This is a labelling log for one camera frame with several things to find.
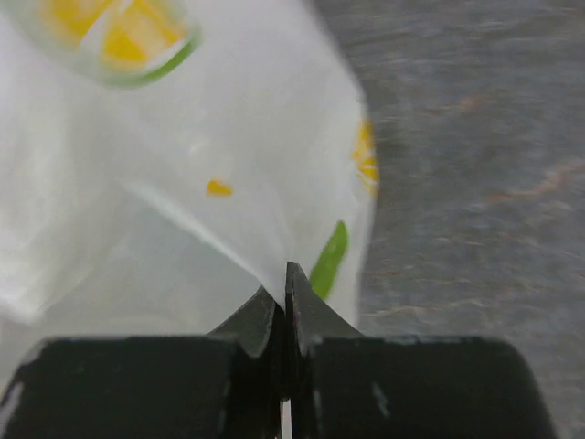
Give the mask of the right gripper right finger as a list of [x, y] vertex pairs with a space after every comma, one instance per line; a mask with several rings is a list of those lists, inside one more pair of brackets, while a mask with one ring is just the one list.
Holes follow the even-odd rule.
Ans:
[[553, 438], [532, 370], [492, 337], [366, 337], [289, 263], [295, 438]]

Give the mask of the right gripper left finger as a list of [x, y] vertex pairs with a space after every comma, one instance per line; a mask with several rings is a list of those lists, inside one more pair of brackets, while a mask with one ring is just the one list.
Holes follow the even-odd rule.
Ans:
[[51, 337], [1, 400], [4, 438], [276, 438], [280, 308], [257, 292], [205, 335]]

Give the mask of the white plastic bag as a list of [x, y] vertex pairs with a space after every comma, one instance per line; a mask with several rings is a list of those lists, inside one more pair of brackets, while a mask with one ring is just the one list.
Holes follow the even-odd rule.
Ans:
[[357, 320], [378, 172], [310, 1], [1, 4], [1, 338], [204, 332], [287, 262]]

